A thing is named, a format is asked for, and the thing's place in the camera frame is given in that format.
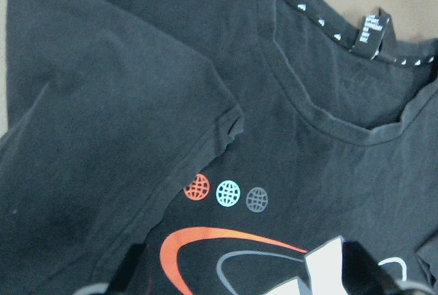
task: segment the t-shirt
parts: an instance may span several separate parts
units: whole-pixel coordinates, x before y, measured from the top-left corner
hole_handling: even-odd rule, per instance
[[[102,0],[8,1],[0,294],[108,279],[242,131],[210,60]]]
[[[437,287],[436,40],[371,59],[323,0],[107,1],[211,59],[246,121],[181,184],[129,294],[264,294],[338,235]]]

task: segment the crew neck collar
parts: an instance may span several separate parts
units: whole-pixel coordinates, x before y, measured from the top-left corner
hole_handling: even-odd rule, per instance
[[[347,37],[351,37],[358,32],[358,29],[350,25],[323,0],[306,1],[322,8],[328,20],[336,20],[337,25],[340,25]],[[276,0],[257,1],[257,29],[259,44],[266,62],[296,111],[318,131],[342,142],[357,146],[372,146],[399,138],[438,91],[437,78],[424,86],[405,105],[400,121],[396,123],[381,125],[373,129],[354,125],[334,117],[328,111],[316,106],[312,102],[296,71],[290,66],[284,52],[276,43]],[[424,59],[429,59],[430,56],[437,55],[437,42],[437,40],[428,40],[421,43],[398,41],[397,45],[401,52],[406,55],[420,55]]]

